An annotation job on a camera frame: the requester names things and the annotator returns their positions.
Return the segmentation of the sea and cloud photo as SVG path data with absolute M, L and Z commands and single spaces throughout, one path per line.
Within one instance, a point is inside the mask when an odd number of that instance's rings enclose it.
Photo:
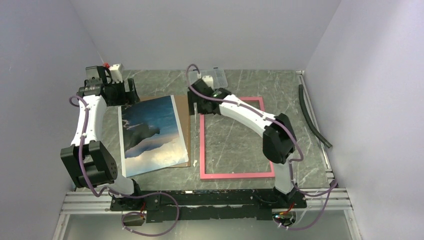
M 143 141 L 159 134 L 160 129 L 148 123 L 153 117 L 148 116 L 145 110 L 142 98 L 138 103 L 118 108 L 121 169 L 122 175 L 127 178 L 153 172 L 141 171 L 140 157 Z

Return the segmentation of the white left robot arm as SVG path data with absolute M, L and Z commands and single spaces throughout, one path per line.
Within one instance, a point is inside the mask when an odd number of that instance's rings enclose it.
M 79 109 L 76 133 L 60 158 L 77 188 L 88 188 L 95 196 L 108 191 L 130 210 L 143 204 L 137 183 L 119 171 L 114 157 L 101 142 L 103 119 L 108 107 L 134 104 L 140 100 L 134 80 L 123 77 L 121 63 L 86 67 L 86 79 L 76 95 L 69 98 Z

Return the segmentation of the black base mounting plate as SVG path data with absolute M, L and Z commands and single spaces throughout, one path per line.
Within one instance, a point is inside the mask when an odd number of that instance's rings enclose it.
M 113 197 L 112 212 L 146 211 L 148 223 L 164 221 L 210 219 L 271 220 L 278 210 L 305 209 L 305 196 L 292 191 L 284 196 L 275 188 L 219 189 L 219 190 L 166 190 L 162 194 L 141 191 L 141 199 Z

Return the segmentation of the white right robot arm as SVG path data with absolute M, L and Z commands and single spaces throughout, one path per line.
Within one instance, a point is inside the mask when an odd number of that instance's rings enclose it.
M 300 148 L 288 116 L 264 112 L 224 88 L 213 89 L 203 79 L 189 85 L 187 94 L 191 114 L 231 118 L 262 138 L 262 152 L 274 168 L 275 202 L 282 208 L 293 203 L 297 184 L 291 161 Z

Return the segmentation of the brown backing board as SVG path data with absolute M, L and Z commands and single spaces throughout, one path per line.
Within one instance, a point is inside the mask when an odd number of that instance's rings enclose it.
M 190 166 L 190 116 L 185 95 L 146 96 L 141 104 L 152 120 L 147 122 L 160 129 L 143 141 L 140 170 L 143 173 L 165 168 Z

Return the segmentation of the pink wooden picture frame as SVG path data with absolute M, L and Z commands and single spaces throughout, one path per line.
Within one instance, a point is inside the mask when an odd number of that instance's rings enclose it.
M 262 139 L 229 117 L 199 115 L 199 170 L 202 181 L 274 178 Z

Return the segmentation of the clear acrylic sheet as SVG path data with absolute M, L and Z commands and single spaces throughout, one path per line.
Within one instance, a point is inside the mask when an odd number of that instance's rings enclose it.
M 194 103 L 193 104 L 193 108 L 194 108 L 194 161 L 193 161 L 193 167 L 196 167 L 197 164 L 197 157 L 196 157 L 196 153 L 197 153 L 197 137 L 198 137 L 198 127 L 197 127 L 197 116 L 198 116 L 198 112 L 197 112 L 197 104 Z

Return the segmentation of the clear plastic organizer box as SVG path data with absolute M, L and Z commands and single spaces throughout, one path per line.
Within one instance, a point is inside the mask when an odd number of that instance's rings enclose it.
M 219 88 L 227 88 L 228 87 L 228 81 L 225 75 L 225 71 L 221 68 L 214 67 L 211 69 L 203 69 L 200 70 L 201 76 L 207 76 L 210 75 L 213 77 L 214 82 L 214 88 L 213 89 L 219 89 Z M 198 80 L 198 71 L 197 69 L 190 70 L 188 72 L 188 79 L 190 84 L 193 84 L 196 80 Z

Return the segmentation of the aluminium rail frame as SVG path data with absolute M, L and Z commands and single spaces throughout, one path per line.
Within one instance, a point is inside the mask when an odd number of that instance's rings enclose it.
M 323 146 L 309 130 L 299 105 L 300 75 L 288 70 L 226 70 L 227 89 L 242 97 L 260 97 L 264 108 L 272 114 L 288 115 L 305 156 L 294 166 L 300 187 L 314 193 L 327 189 L 334 175 Z M 239 190 L 270 189 L 272 178 L 242 180 L 200 179 L 199 115 L 197 116 L 197 163 L 194 157 L 194 115 L 190 118 L 190 166 L 165 168 L 135 177 L 142 190 Z M 254 218 L 171 220 L 133 226 L 121 225 L 121 212 L 111 211 L 112 199 L 104 193 L 95 197 L 87 189 L 65 196 L 62 214 L 69 216 L 65 226 L 66 240 L 140 240 L 142 233 L 161 240 L 358 240 L 359 228 L 344 188 L 335 189 L 329 200 L 324 196 L 308 198 L 307 207 L 295 209 L 298 223 L 294 230 L 284 230 L 272 220 Z

